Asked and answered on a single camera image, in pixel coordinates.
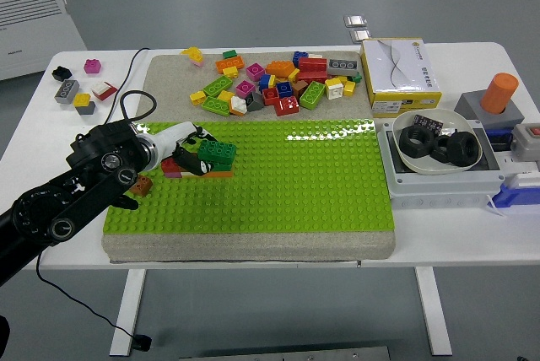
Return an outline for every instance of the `yellow lego brick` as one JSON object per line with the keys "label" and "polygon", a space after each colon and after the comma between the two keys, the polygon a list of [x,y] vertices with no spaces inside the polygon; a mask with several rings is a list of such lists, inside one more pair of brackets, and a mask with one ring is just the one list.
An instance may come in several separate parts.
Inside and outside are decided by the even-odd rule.
{"label": "yellow lego brick", "polygon": [[289,81],[291,83],[296,83],[296,78],[298,77],[298,73],[300,73],[300,70],[296,68],[290,75],[289,75]]}
{"label": "yellow lego brick", "polygon": [[203,53],[198,47],[192,46],[190,48],[185,49],[184,51],[180,52],[181,55],[188,55],[190,59],[192,59],[195,62],[202,62],[203,61]]}
{"label": "yellow lego brick", "polygon": [[354,87],[356,87],[356,83],[354,81],[348,81],[343,86],[343,95],[346,97],[352,97],[354,94]]}
{"label": "yellow lego brick", "polygon": [[234,95],[235,95],[235,93],[231,93],[230,91],[222,91],[218,95],[218,100],[229,102],[230,99],[233,98]]}
{"label": "yellow lego brick", "polygon": [[83,106],[90,105],[90,94],[82,93],[75,95],[75,98],[73,99],[73,105],[75,105],[75,108],[81,108]]}
{"label": "yellow lego brick", "polygon": [[324,82],[324,84],[326,84],[327,87],[332,87],[333,85],[342,85],[339,78],[329,78],[327,81]]}
{"label": "yellow lego brick", "polygon": [[238,68],[236,66],[226,67],[223,69],[223,74],[228,78],[237,78],[238,77]]}
{"label": "yellow lego brick", "polygon": [[206,100],[206,94],[204,94],[204,91],[197,91],[190,94],[189,99],[192,101],[192,104],[200,105]]}

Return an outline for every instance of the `black cable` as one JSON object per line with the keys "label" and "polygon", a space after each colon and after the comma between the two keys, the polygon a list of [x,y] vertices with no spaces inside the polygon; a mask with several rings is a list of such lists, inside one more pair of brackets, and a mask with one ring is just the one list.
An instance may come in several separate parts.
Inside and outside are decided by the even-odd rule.
{"label": "black cable", "polygon": [[[144,95],[145,97],[150,98],[150,100],[152,101],[152,108],[150,108],[149,110],[144,112],[142,115],[135,116],[134,118],[128,118],[127,117],[127,112],[126,112],[126,106],[124,106],[124,99],[128,95],[132,95],[132,94],[140,94],[140,95]],[[130,91],[127,91],[126,93],[124,93],[122,95],[122,97],[120,97],[121,114],[124,116],[124,119],[126,121],[140,121],[141,119],[146,118],[148,115],[150,115],[152,112],[154,112],[157,107],[158,107],[158,101],[156,101],[155,98],[151,94],[149,94],[149,93],[147,93],[145,91],[141,91],[140,89],[132,89]]]}
{"label": "black cable", "polygon": [[85,304],[83,301],[81,300],[78,300],[78,299],[75,299],[73,296],[71,296],[70,294],[68,294],[66,291],[64,291],[62,288],[60,288],[58,285],[56,285],[55,283],[52,283],[51,281],[48,281],[46,279],[44,279],[42,276],[41,276],[41,273],[40,273],[40,262],[41,262],[41,254],[40,253],[38,256],[37,256],[37,263],[35,264],[35,273],[37,274],[37,277],[43,281],[44,283],[47,283],[49,285],[51,285],[53,288],[56,288],[58,289],[60,292],[62,292],[64,295],[66,295],[68,298],[70,298],[72,301],[74,302],[77,302],[78,304],[81,304],[82,306],[84,306],[86,309],[88,309],[90,312],[92,312],[94,315],[100,317],[101,319],[105,320],[107,323],[109,323],[111,326],[113,326],[115,329],[119,329],[119,330],[122,330],[124,333],[126,333],[129,337],[131,337],[133,340],[135,340],[135,336],[131,333],[129,333],[126,329],[124,329],[123,327],[119,327],[117,325],[115,325],[114,323],[112,323],[109,319],[107,319],[105,316],[103,315],[100,315],[99,313],[97,313],[96,311],[94,311],[92,308],[90,308],[87,304]]}
{"label": "black cable", "polygon": [[135,57],[137,57],[137,55],[141,52],[141,51],[149,51],[150,49],[148,47],[143,47],[141,49],[139,49],[137,51],[137,53],[135,53],[132,57],[132,61],[131,63],[129,63],[129,68],[127,70],[127,74],[126,74],[126,78],[124,78],[124,81],[123,83],[121,84],[121,86],[118,88],[118,91],[115,92],[115,99],[112,101],[112,106],[111,106],[111,110],[109,111],[109,115],[107,116],[107,119],[105,119],[105,122],[103,122],[103,124],[105,125],[112,117],[112,113],[115,111],[115,106],[116,106],[116,99],[118,98],[118,95],[120,94],[120,91],[122,90],[122,87],[124,86],[124,84],[127,82],[127,79],[129,78],[129,75],[131,74],[132,72],[132,67],[133,67],[133,62],[135,62]]}

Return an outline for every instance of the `green baseplate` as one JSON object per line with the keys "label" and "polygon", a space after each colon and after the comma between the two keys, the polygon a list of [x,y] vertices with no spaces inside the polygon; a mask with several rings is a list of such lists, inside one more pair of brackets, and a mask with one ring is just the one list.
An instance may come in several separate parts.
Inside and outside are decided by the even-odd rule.
{"label": "green baseplate", "polygon": [[[156,133],[175,123],[142,124]],[[371,120],[198,122],[236,146],[232,178],[168,179],[128,211],[111,207],[105,234],[393,231]]]}

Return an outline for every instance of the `black nut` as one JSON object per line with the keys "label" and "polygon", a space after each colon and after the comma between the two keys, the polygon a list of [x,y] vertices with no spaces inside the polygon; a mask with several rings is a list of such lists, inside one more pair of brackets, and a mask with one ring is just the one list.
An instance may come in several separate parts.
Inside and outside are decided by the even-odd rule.
{"label": "black nut", "polygon": [[450,139],[447,135],[440,135],[435,138],[433,141],[433,150],[430,156],[441,162],[448,163],[448,155],[446,154],[446,148],[448,146],[448,140]]}
{"label": "black nut", "polygon": [[403,154],[413,158],[427,156],[433,150],[434,136],[427,127],[412,125],[404,127],[399,137],[399,148]]}
{"label": "black nut", "polygon": [[448,139],[446,155],[459,167],[468,167],[478,160],[478,140],[470,132],[456,132]]}

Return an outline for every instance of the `gray plastic block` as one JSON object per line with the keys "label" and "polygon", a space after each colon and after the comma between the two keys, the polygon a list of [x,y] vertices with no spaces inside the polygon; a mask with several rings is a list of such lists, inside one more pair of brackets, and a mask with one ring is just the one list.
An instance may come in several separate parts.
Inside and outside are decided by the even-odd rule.
{"label": "gray plastic block", "polygon": [[64,80],[54,99],[58,104],[71,104],[78,92],[77,80]]}
{"label": "gray plastic block", "polygon": [[92,115],[94,114],[94,110],[95,110],[95,102],[90,101],[88,105],[76,106],[75,109],[77,110],[79,115]]}
{"label": "gray plastic block", "polygon": [[480,89],[479,91],[463,93],[457,101],[454,111],[465,119],[478,119],[482,122],[484,129],[504,129],[523,122],[525,117],[511,100],[508,102],[505,111],[498,115],[483,110],[482,106],[480,106],[480,100],[485,92],[485,89]]}
{"label": "gray plastic block", "polygon": [[358,72],[358,62],[354,60],[330,59],[327,73],[331,76],[354,76]]}

